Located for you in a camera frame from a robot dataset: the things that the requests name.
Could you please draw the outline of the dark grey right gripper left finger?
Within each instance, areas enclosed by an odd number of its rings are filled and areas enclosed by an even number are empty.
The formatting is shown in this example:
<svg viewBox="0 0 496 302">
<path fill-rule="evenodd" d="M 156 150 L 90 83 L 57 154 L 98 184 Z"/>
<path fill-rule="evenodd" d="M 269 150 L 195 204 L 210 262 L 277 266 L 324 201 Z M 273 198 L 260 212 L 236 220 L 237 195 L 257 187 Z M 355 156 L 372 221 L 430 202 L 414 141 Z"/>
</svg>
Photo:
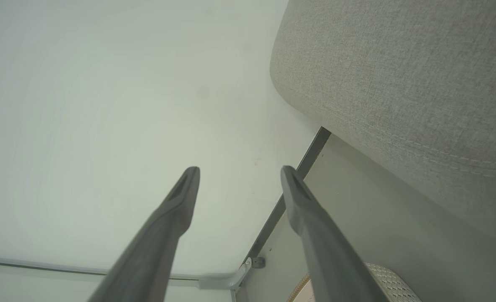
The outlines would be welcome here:
<svg viewBox="0 0 496 302">
<path fill-rule="evenodd" d="M 91 302 L 162 302 L 180 237 L 189 228 L 200 168 L 188 167 L 112 266 Z"/>
</svg>

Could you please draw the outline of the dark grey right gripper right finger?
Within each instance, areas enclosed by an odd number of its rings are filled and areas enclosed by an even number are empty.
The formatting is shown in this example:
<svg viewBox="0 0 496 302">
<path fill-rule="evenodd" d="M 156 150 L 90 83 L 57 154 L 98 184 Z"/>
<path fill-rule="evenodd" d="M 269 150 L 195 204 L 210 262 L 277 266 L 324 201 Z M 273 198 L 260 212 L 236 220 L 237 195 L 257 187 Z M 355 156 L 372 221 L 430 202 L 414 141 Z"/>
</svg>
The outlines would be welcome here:
<svg viewBox="0 0 496 302">
<path fill-rule="evenodd" d="M 281 169 L 290 226 L 300 237 L 317 302 L 387 302 L 388 298 L 298 172 Z"/>
</svg>

